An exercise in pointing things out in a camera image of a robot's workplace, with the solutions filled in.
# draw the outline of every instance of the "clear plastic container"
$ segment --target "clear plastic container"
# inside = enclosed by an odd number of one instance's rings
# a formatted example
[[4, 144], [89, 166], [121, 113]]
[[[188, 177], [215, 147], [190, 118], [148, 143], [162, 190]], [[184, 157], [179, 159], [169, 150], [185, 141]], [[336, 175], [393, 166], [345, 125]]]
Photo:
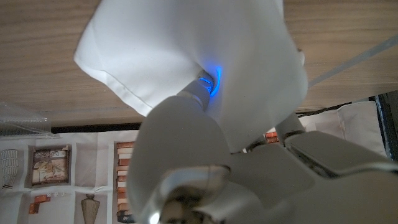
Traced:
[[0, 102], [0, 140], [29, 138], [59, 138], [51, 133], [51, 121], [43, 116]]

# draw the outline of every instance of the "printed wall decoration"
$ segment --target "printed wall decoration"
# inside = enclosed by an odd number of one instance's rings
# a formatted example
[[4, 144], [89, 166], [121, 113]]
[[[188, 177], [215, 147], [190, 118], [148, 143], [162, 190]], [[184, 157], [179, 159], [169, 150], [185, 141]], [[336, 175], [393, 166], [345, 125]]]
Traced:
[[54, 149], [35, 149], [32, 186], [69, 181], [69, 145]]

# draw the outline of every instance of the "white cloth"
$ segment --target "white cloth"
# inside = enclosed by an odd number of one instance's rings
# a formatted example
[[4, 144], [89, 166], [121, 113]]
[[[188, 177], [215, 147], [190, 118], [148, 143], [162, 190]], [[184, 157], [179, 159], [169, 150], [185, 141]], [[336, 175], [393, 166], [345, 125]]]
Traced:
[[103, 0], [75, 62], [144, 116], [206, 70], [220, 84], [207, 113], [237, 152], [307, 94], [278, 6], [281, 0]]
[[331, 134], [387, 156], [373, 101], [345, 105], [338, 110], [300, 118], [300, 121], [306, 131]]

